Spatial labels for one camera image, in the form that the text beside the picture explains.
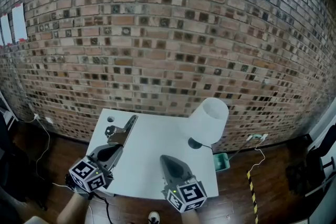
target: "hazard tape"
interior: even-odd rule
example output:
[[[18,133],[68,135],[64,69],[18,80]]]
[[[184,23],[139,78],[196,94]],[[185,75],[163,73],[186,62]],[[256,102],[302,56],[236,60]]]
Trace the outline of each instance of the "hazard tape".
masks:
[[[256,224],[258,224],[258,207],[257,207],[256,194],[254,193],[250,171],[247,171],[247,179],[248,179],[248,182],[250,184],[250,190],[251,190],[251,194],[252,194],[252,201],[253,201],[253,207],[254,207],[254,215],[255,215],[255,218],[256,218]]]

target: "wooden floor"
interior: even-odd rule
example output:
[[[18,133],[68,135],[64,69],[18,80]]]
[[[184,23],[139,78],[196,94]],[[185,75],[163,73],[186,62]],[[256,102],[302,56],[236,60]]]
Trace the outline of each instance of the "wooden floor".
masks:
[[[37,159],[44,151],[47,136],[39,129],[24,124],[15,126],[14,141],[30,158]],[[254,184],[258,204],[259,223],[291,223],[308,216],[302,210],[304,200],[292,194],[288,189],[285,169],[288,165],[300,161],[304,157],[304,148],[285,144],[263,149],[266,160],[254,167],[251,178]],[[60,137],[52,137],[50,150],[41,160],[43,167],[49,167],[49,178],[56,184],[64,184],[64,175],[69,167],[85,155],[86,144],[73,142]],[[217,174],[219,196],[208,199],[207,204],[198,210],[202,223],[206,224],[244,224],[254,223],[254,208],[251,192],[246,176],[254,163],[262,160],[258,151],[242,152],[230,162],[231,168]],[[21,203],[10,197],[23,220],[38,215],[55,223],[57,215],[62,211],[72,193],[67,188],[53,186],[48,196],[48,211],[44,212],[34,202]],[[110,216],[114,224],[134,222],[147,223],[148,213],[158,211],[161,224],[180,224],[181,216],[166,201],[146,200],[129,197],[109,197]],[[95,224],[108,224],[105,204],[99,200],[91,202]],[[90,210],[87,222],[92,223]]]

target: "lamp base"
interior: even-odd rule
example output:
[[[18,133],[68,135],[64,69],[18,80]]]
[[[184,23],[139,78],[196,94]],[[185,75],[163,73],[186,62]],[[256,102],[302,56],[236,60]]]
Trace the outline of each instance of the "lamp base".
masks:
[[[188,145],[189,145],[189,147],[193,148],[194,150],[197,150],[197,149],[199,149],[203,146],[201,143],[197,142],[196,140],[194,140],[191,137],[188,140]]]

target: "black chair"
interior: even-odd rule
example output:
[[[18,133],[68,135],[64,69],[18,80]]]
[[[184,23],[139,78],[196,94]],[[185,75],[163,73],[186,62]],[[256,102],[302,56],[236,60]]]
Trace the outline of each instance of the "black chair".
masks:
[[[321,145],[312,149],[306,157],[305,162],[301,162],[296,166],[289,166],[286,174],[289,183],[289,189],[297,194],[306,194],[310,189],[320,186],[326,179],[324,169],[330,165],[336,169],[333,157],[330,162],[323,165],[321,157],[325,156],[333,144],[336,142],[336,126],[329,128]]]
[[[0,199],[0,219],[6,224],[22,224],[19,214],[15,208],[5,200]]]
[[[43,210],[50,183],[30,170],[32,161],[11,142],[6,122],[0,115],[0,186],[10,196],[25,202],[34,200]]]
[[[330,162],[322,164],[321,157],[326,156],[330,148],[336,142],[336,126],[333,125],[329,128],[321,145],[318,148],[311,150],[306,157],[307,165],[307,179],[312,187],[318,187],[325,180],[324,169],[330,165],[333,170],[336,169],[335,161],[331,157]]]

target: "white lamp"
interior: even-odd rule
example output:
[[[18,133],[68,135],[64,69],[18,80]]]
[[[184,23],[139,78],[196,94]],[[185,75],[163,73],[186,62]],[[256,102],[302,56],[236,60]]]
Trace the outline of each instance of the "white lamp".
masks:
[[[180,125],[190,147],[210,146],[221,139],[229,115],[227,105],[218,98],[207,98]]]

